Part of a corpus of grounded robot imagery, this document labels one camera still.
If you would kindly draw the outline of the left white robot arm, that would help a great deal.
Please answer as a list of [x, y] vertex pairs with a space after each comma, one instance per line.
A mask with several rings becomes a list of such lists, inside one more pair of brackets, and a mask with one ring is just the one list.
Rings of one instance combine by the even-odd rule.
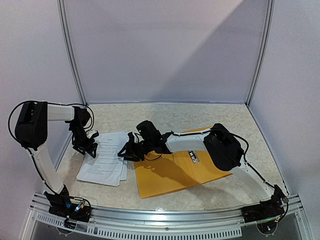
[[74, 150], [95, 158], [99, 133], [93, 130], [93, 111], [81, 103], [51, 103], [26, 100], [17, 105], [20, 113], [14, 130], [9, 133], [29, 154], [45, 186], [55, 195], [68, 197], [67, 187], [58, 176], [48, 151], [48, 123], [69, 125]]

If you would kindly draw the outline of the chrome folder spring clip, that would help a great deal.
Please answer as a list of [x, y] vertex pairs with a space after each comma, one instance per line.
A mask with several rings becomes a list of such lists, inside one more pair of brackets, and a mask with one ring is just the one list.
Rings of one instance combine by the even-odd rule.
[[188, 154], [194, 164], [200, 162], [200, 159], [198, 158], [196, 151], [190, 150], [188, 151]]

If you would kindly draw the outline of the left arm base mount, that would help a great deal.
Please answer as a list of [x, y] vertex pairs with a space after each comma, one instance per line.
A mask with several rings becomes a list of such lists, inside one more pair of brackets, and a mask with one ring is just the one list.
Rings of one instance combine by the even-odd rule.
[[90, 221], [92, 206], [87, 199], [63, 194], [51, 194], [47, 191], [44, 192], [44, 195], [50, 203], [48, 210], [50, 214], [84, 223]]

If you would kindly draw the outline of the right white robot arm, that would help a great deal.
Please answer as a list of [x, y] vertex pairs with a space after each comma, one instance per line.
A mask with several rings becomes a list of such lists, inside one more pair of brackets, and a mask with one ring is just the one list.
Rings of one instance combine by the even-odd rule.
[[242, 148], [243, 137], [229, 132], [221, 123], [202, 131], [160, 133], [154, 124], [145, 120], [137, 125], [137, 133], [129, 132], [128, 141], [118, 152], [119, 157], [139, 162], [154, 151], [171, 155], [185, 151], [207, 152], [216, 168], [230, 172], [245, 183], [262, 202], [258, 213], [269, 218], [278, 210], [278, 204], [288, 204], [289, 199], [277, 185], [271, 185], [246, 159], [248, 148]]

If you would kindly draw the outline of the orange file folder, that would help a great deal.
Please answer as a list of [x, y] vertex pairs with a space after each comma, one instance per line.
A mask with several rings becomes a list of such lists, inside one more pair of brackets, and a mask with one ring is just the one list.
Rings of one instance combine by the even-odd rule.
[[231, 175], [219, 170], [205, 151], [197, 151], [194, 162], [187, 151], [159, 154], [154, 151], [144, 161], [134, 163], [136, 182], [141, 199], [161, 196], [195, 187]]

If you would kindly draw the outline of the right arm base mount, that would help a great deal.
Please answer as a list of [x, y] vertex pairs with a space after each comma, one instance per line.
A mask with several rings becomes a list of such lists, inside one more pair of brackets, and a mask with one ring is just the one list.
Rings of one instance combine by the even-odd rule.
[[245, 223], [272, 221], [277, 220], [276, 217], [281, 219], [286, 215], [283, 204], [286, 204], [286, 207], [289, 206], [288, 197], [282, 191], [275, 190], [269, 200], [242, 207], [241, 215]]

